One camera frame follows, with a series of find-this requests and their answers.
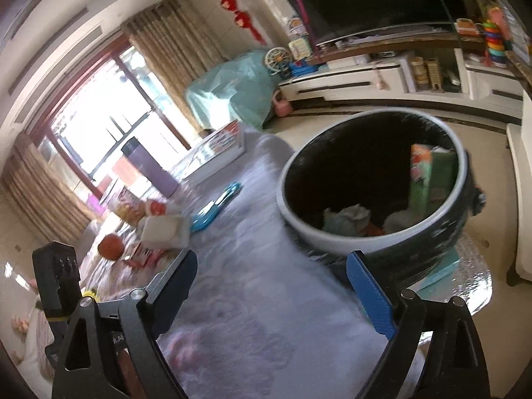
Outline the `red apple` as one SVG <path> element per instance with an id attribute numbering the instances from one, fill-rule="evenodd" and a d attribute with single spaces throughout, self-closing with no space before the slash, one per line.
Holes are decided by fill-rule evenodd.
<path id="1" fill-rule="evenodd" d="M 117 261 L 124 253 L 124 242 L 114 233 L 107 234 L 99 242 L 97 251 L 102 258 Z"/>

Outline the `popcorn snack bag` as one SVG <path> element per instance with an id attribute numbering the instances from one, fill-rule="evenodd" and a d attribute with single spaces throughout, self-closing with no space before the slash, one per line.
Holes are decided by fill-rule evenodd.
<path id="1" fill-rule="evenodd" d="M 136 227 L 145 217 L 145 203 L 128 188 L 122 188 L 112 195 L 109 209 L 129 225 Z"/>

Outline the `beige curtain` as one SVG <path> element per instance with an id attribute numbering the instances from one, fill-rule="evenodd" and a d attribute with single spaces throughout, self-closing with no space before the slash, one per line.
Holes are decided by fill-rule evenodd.
<path id="1" fill-rule="evenodd" d="M 180 113 L 202 132 L 186 101 L 187 88 L 228 56 L 198 11 L 187 0 L 162 0 L 126 19 L 121 30 Z"/>

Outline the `yellow toy telephone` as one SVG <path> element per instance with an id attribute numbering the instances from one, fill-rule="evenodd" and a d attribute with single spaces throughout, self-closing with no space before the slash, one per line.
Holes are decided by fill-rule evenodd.
<path id="1" fill-rule="evenodd" d="M 289 49 L 294 61 L 307 59 L 313 54 L 308 40 L 304 37 L 299 37 L 298 39 L 289 42 Z"/>

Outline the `teal covered furniture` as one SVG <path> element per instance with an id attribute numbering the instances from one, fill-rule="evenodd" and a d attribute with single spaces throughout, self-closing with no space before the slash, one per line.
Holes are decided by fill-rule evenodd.
<path id="1" fill-rule="evenodd" d="M 264 64 L 265 50 L 246 52 L 191 83 L 185 94 L 204 129 L 219 129 L 238 120 L 256 130 L 271 118 L 272 97 L 280 83 Z"/>

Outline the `black white trash bin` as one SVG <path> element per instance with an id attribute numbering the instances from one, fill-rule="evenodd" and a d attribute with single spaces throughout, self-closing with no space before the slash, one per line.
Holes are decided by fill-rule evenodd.
<path id="1" fill-rule="evenodd" d="M 415 144 L 451 154 L 450 188 L 437 209 L 378 236 L 325 231 L 326 212 L 359 205 L 370 211 L 372 225 L 382 227 L 391 214 L 406 210 Z M 456 133 L 437 117 L 397 107 L 357 113 L 308 141 L 282 169 L 276 197 L 283 219 L 310 247 L 341 258 L 360 250 L 402 286 L 425 277 L 486 202 Z"/>

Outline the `blue plastic blister pack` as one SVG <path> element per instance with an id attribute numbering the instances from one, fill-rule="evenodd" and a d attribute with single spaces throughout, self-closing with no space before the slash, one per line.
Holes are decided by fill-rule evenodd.
<path id="1" fill-rule="evenodd" d="M 228 185 L 217 199 L 209 201 L 191 218 L 190 232 L 192 234 L 205 231 L 211 223 L 220 215 L 226 205 L 230 203 L 242 190 L 243 185 L 233 182 Z"/>

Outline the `green orange carton box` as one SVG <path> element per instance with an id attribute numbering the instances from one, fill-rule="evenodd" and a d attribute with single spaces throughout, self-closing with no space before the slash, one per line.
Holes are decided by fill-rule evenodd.
<path id="1" fill-rule="evenodd" d="M 408 209 L 420 220 L 433 214 L 449 197 L 456 181 L 454 150 L 412 144 Z"/>

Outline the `purple thermos bottle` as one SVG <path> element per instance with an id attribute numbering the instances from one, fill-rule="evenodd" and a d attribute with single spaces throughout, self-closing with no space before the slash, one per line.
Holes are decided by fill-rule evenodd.
<path id="1" fill-rule="evenodd" d="M 180 183 L 135 138 L 130 138 L 121 148 L 124 156 L 166 198 L 170 198 Z"/>

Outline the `red hanging wall decoration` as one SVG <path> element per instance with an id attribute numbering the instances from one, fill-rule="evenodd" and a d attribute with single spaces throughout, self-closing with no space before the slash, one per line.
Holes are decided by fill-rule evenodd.
<path id="1" fill-rule="evenodd" d="M 266 46 L 268 42 L 253 23 L 252 16 L 239 6 L 238 0 L 219 0 L 219 5 L 233 15 L 233 23 L 240 29 L 248 31 L 255 42 Z"/>

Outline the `ferris wheel toy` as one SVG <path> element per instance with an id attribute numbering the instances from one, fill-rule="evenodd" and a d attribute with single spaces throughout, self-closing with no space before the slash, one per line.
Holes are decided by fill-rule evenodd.
<path id="1" fill-rule="evenodd" d="M 264 65 L 271 75 L 278 75 L 290 69 L 291 62 L 290 51 L 283 47 L 273 47 L 264 56 Z"/>

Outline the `white foam block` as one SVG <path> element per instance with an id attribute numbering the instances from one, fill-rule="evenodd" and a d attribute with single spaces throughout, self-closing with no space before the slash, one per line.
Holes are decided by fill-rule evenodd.
<path id="1" fill-rule="evenodd" d="M 190 219 L 183 215 L 150 216 L 141 243 L 146 249 L 186 249 L 190 245 Z"/>

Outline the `pink kettlebell toy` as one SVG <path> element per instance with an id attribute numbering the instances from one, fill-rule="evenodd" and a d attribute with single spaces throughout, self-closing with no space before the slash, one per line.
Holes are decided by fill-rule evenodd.
<path id="1" fill-rule="evenodd" d="M 272 95 L 272 104 L 277 117 L 284 118 L 293 112 L 290 101 L 277 89 Z"/>

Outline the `floral purple tablecloth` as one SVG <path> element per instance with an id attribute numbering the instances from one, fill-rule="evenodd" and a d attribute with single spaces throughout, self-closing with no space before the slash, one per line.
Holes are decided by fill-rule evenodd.
<path id="1" fill-rule="evenodd" d="M 354 292 L 309 259 L 280 216 L 292 148 L 246 130 L 245 152 L 196 190 L 242 190 L 191 249 L 198 274 L 159 345 L 191 398 L 354 398 L 386 346 Z"/>

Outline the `white low tv cabinet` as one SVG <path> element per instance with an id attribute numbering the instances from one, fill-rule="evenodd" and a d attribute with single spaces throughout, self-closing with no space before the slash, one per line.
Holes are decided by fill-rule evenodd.
<path id="1" fill-rule="evenodd" d="M 439 88 L 418 84 L 416 76 L 426 61 L 414 52 L 404 52 L 373 61 L 363 61 L 361 55 L 328 61 L 315 72 L 281 82 L 280 91 L 292 102 L 322 99 L 441 103 L 478 109 L 491 119 L 522 119 L 524 89 L 516 75 L 504 67 L 488 67 L 478 57 L 467 58 L 460 49 L 455 49 L 453 56 L 457 71 L 440 68 Z"/>

